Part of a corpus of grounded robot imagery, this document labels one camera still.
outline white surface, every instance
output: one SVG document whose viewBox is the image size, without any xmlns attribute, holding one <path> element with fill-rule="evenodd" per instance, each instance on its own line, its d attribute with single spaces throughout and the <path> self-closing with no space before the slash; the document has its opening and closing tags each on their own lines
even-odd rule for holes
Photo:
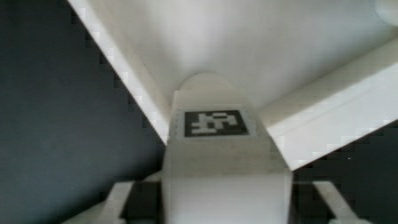
<svg viewBox="0 0 398 224">
<path fill-rule="evenodd" d="M 356 219 L 356 215 L 330 181 L 314 181 L 312 184 L 335 218 Z"/>
<path fill-rule="evenodd" d="M 394 37 L 395 30 L 376 15 L 372 0 L 68 2 L 163 141 L 172 92 L 186 77 L 202 71 L 216 72 L 243 89 L 255 108 L 266 106 L 267 111 L 282 105 L 275 113 L 287 111 L 289 116 L 280 119 L 276 115 L 276 122 L 264 124 L 291 169 L 398 118 L 386 102 L 398 95 L 394 88 L 390 92 L 379 88 L 365 91 L 365 96 L 362 89 L 372 88 L 371 82 L 356 82 L 349 90 L 337 87 L 326 96 L 312 85 L 307 93 L 298 89 Z M 372 62 L 367 63 L 356 69 L 367 77 L 378 77 Z M 335 77 L 331 72 L 331 83 L 349 86 L 349 81 Z M 330 88 L 326 81 L 317 87 Z M 296 89 L 298 100 L 285 103 L 283 98 L 278 103 Z M 323 105 L 314 113 L 308 111 L 319 104 L 315 108 L 307 106 L 310 101 Z M 294 116 L 285 104 L 303 104 L 307 115 L 294 111 Z"/>
<path fill-rule="evenodd" d="M 269 103 L 392 38 L 372 0 L 68 0 L 164 140 L 172 92 L 211 71 Z"/>
<path fill-rule="evenodd" d="M 262 109 L 264 126 L 296 169 L 398 119 L 398 40 Z"/>
<path fill-rule="evenodd" d="M 124 220 L 120 219 L 120 212 L 127 200 L 131 187 L 132 182 L 115 183 L 109 190 L 99 216 L 90 224 L 125 224 Z"/>
<path fill-rule="evenodd" d="M 291 172 L 244 98 L 230 89 L 202 87 L 175 92 L 172 108 L 161 171 L 164 223 L 285 224 Z M 179 138 L 179 111 L 209 108 L 243 108 L 255 135 Z"/>
<path fill-rule="evenodd" d="M 335 216 L 328 224 L 371 224 L 363 219 L 358 219 L 331 182 L 314 181 L 312 184 Z"/>
<path fill-rule="evenodd" d="M 383 21 L 398 26 L 398 0 L 376 0 L 376 13 Z"/>
</svg>

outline white panel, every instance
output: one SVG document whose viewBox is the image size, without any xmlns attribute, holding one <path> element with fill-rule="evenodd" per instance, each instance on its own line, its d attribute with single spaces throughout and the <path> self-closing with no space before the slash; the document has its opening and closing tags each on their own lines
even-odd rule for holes
<svg viewBox="0 0 398 224">
<path fill-rule="evenodd" d="M 260 111 L 296 169 L 398 118 L 398 40 Z"/>
<path fill-rule="evenodd" d="M 394 35 L 372 0 L 68 0 L 154 129 L 172 92 L 214 72 L 259 108 Z"/>
</svg>

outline printed pattern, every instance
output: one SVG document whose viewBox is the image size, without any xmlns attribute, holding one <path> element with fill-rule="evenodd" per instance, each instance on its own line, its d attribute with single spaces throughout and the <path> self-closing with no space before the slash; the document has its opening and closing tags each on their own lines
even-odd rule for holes
<svg viewBox="0 0 398 224">
<path fill-rule="evenodd" d="M 184 112 L 184 137 L 246 134 L 237 110 Z"/>
</svg>

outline white structure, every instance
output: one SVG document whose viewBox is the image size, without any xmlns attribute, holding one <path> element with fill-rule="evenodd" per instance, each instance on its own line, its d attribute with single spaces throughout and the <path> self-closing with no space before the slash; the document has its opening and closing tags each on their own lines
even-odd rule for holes
<svg viewBox="0 0 398 224">
<path fill-rule="evenodd" d="M 218 73 L 241 89 L 248 114 L 260 120 L 251 125 L 266 129 L 253 130 L 259 138 L 269 133 L 289 170 L 398 119 L 395 0 L 68 2 L 157 135 L 164 142 L 170 136 L 168 148 L 177 152 L 182 135 L 168 133 L 180 122 L 170 121 L 172 105 L 186 109 L 196 94 L 177 93 L 172 100 L 182 81 L 189 80 L 184 92 L 219 87 L 214 98 L 195 102 L 218 104 L 216 99 L 228 99 L 230 85 L 221 79 L 212 83 L 187 79 L 196 72 Z M 211 120 L 214 114 L 203 115 L 202 120 Z M 191 134 L 218 132 L 214 120 L 205 121 L 212 127 L 193 124 Z M 164 181 L 186 175 L 166 172 Z M 184 208 L 175 199 L 168 208 L 195 207 Z"/>
<path fill-rule="evenodd" d="M 248 100 L 221 83 L 212 74 L 198 74 L 173 94 L 164 223 L 285 224 L 291 171 Z"/>
</svg>

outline dark gray background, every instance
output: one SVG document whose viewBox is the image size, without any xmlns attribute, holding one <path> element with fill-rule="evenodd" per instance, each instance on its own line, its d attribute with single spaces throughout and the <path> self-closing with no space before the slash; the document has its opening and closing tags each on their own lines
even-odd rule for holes
<svg viewBox="0 0 398 224">
<path fill-rule="evenodd" d="M 115 181 L 159 169 L 163 144 L 127 96 L 65 1 L 0 0 L 0 224 L 58 223 Z M 379 224 L 398 220 L 395 127 L 294 173 L 333 181 Z"/>
</svg>

